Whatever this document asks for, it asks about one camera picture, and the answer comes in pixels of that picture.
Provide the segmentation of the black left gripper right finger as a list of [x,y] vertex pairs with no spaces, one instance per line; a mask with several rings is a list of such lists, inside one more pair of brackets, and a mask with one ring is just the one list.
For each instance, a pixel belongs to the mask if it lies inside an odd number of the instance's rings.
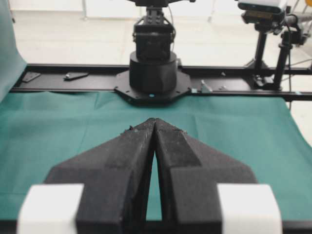
[[249,166],[185,131],[155,122],[163,219],[175,226],[220,226],[218,183],[257,183]]

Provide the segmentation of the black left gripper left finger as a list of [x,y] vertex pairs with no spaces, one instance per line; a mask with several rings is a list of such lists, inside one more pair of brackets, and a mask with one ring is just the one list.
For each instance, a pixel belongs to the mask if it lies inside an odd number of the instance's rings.
[[76,227],[80,234],[136,234],[146,219],[154,157],[149,118],[49,171],[46,184],[82,183]]

